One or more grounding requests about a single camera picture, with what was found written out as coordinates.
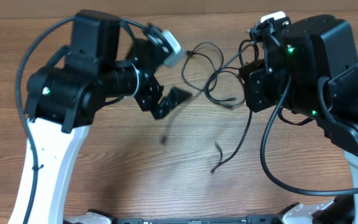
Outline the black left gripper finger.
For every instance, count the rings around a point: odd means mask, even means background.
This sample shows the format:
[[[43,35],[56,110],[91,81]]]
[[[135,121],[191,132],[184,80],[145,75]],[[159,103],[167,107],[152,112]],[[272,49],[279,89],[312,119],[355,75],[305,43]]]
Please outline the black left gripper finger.
[[[190,92],[173,87],[169,94],[164,96],[158,104],[158,117],[166,117],[174,108],[191,97],[192,94]]]
[[[150,40],[136,38],[128,54],[127,60],[136,57],[137,60],[125,65],[125,69],[133,68],[134,65],[138,70],[153,75],[159,66],[163,64],[163,50],[157,47]]]

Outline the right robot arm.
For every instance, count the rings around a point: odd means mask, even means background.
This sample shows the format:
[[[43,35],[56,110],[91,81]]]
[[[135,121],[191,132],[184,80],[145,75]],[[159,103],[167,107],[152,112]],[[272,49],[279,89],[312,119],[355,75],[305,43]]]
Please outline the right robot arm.
[[[263,58],[242,65],[246,105],[252,112],[283,109],[315,121],[344,153],[351,170],[351,189],[306,190],[285,184],[267,167],[266,141],[260,161],[266,176],[296,194],[328,196],[328,203],[284,210],[280,223],[358,223],[358,55],[351,25],[329,14],[292,22],[279,11],[249,29],[252,45],[261,44]]]

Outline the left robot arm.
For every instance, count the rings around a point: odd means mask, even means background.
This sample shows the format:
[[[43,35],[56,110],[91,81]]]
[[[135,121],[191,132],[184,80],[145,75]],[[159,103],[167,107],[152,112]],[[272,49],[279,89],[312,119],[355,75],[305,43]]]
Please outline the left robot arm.
[[[95,114],[133,97],[154,119],[166,117],[190,93],[163,94],[155,77],[160,66],[174,67],[185,49],[168,30],[140,25],[124,60],[117,59],[122,30],[135,22],[82,9],[68,18],[71,42],[61,46],[27,81],[27,98],[16,80],[18,114],[27,137],[25,162],[11,223],[113,223],[114,217],[89,210],[65,218],[64,208],[76,157]]]

